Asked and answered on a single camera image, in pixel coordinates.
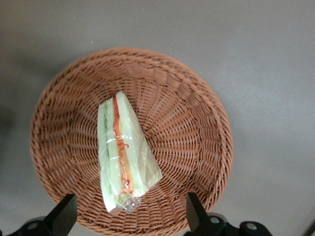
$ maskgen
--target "wicker basket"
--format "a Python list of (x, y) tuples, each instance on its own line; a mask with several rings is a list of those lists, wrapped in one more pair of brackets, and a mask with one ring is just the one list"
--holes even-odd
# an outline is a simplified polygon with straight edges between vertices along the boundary
[[(97, 162), (97, 109), (123, 91), (163, 172), (134, 213), (107, 213)], [(172, 235), (188, 227), (186, 193), (209, 211), (230, 175), (227, 115), (209, 86), (156, 52), (114, 48), (63, 70), (43, 92), (31, 124), (31, 155), (54, 202), (78, 196), (78, 222), (102, 235)]]

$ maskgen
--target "plastic wrap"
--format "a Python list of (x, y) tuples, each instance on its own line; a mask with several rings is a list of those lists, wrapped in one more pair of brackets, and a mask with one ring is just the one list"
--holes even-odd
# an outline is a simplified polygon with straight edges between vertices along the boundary
[(98, 160), (108, 212), (133, 212), (162, 172), (127, 97), (119, 92), (100, 104), (97, 117)]

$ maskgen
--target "gray surface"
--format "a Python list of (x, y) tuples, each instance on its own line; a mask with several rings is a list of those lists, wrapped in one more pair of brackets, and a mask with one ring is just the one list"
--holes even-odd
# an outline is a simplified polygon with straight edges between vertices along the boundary
[(130, 46), (181, 60), (224, 104), (235, 155), (214, 211), (301, 235), (315, 215), (314, 12), (313, 0), (1, 1), (0, 228), (54, 206), (29, 152), (43, 89), (78, 57)]

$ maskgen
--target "basket rim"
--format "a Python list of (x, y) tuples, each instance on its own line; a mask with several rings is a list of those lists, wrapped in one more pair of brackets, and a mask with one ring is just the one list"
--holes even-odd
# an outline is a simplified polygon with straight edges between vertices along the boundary
[[(139, 49), (139, 48), (131, 48), (131, 47), (115, 47), (105, 50), (96, 51), (94, 53), (88, 54), (86, 56), (81, 57), (80, 59), (75, 60), (70, 65), (65, 67), (57, 76), (55, 76), (52, 81), (49, 83), (49, 85), (46, 87), (46, 89), (41, 94), (40, 98), (38, 99), (38, 102), (35, 107), (35, 111), (31, 120), (31, 157), (32, 161), (35, 167), (36, 174), (42, 183), (45, 191), (50, 196), (50, 198), (53, 199), (55, 203), (57, 203), (60, 199), (58, 196), (54, 195), (54, 193), (50, 192), (48, 188), (46, 187), (47, 182), (45, 181), (45, 177), (41, 175), (40, 169), (42, 169), (41, 165), (38, 163), (37, 159), (37, 150), (36, 150), (36, 143), (34, 142), (34, 137), (38, 136), (38, 127), (41, 126), (41, 111), (47, 104), (47, 97), (48, 94), (53, 92), (54, 87), (69, 73), (74, 71), (79, 65), (82, 64), (89, 64), (90, 61), (93, 61), (94, 59), (104, 59), (106, 57), (112, 57), (115, 56), (119, 58), (120, 56), (129, 56), (131, 58), (144, 58), (146, 60), (151, 60), (153, 64), (159, 65), (161, 67), (165, 68), (175, 68), (176, 73), (180, 73), (183, 76), (183, 81), (189, 85), (189, 87), (206, 103), (207, 106), (211, 107), (212, 112), (214, 114), (215, 120), (217, 122), (217, 126), (219, 127), (220, 131), (220, 137), (221, 137), (221, 143), (223, 146), (228, 146), (230, 155), (227, 155), (227, 153), (222, 153), (222, 156), (225, 156), (225, 158), (221, 158), (220, 163), (220, 177), (217, 178), (214, 186), (216, 191), (212, 191), (211, 195), (209, 195), (208, 200), (206, 202), (205, 209), (206, 211), (209, 211), (210, 208), (212, 208), (216, 202), (218, 201), (219, 197), (223, 194), (225, 187), (227, 185), (227, 182), (229, 181), (229, 177), (231, 174), (231, 168), (232, 168), (232, 162), (233, 162), (233, 140), (232, 140), (232, 132), (230, 123), (228, 120), (228, 116), (226, 114), (226, 111), (221, 104), (220, 99), (218, 96), (214, 93), (214, 91), (211, 89), (211, 87), (199, 76), (197, 75), (191, 68), (183, 64), (182, 62), (178, 61), (177, 59), (166, 55), (162, 53), (158, 53), (155, 51), (147, 50), (147, 49)], [(197, 85), (194, 84), (192, 81), (192, 78), (194, 78), (201, 87), (203, 87), (203, 90), (197, 87)], [(90, 230), (101, 234), (104, 233), (104, 228), (101, 225), (98, 225), (99, 227), (91, 227), (91, 223), (88, 222), (84, 217), (81, 215), (78, 215), (78, 223), (81, 225), (88, 227)], [(181, 221), (179, 223), (176, 223), (175, 225), (172, 225), (171, 227), (162, 228), (159, 230), (153, 230), (151, 232), (146, 233), (128, 233), (128, 235), (151, 235), (152, 232), (155, 234), (163, 234), (166, 232), (169, 232), (170, 228), (172, 230), (175, 230), (176, 232), (185, 230), (188, 228), (187, 221)], [(127, 235), (124, 232), (117, 233), (116, 231), (112, 231), (112, 233), (121, 234), (121, 235)]]

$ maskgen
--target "shredded carrot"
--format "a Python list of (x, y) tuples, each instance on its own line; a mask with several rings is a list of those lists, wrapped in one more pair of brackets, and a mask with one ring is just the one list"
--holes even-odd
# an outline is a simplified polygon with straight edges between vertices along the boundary
[(128, 160), (127, 160), (127, 155), (126, 155), (126, 150), (125, 146), (127, 148), (129, 147), (128, 144), (124, 144), (124, 140), (121, 135), (120, 131), (120, 126), (119, 126), (119, 121), (120, 121), (120, 115), (119, 115), (119, 110), (118, 110), (118, 103), (117, 103), (117, 98), (116, 96), (114, 97), (114, 124), (113, 124), (113, 130), (116, 135), (116, 143), (118, 146), (118, 154), (119, 154), (119, 162), (122, 168), (122, 182), (123, 182), (123, 189), (122, 193), (130, 193), (132, 194), (132, 186), (130, 182), (130, 170), (128, 166)]

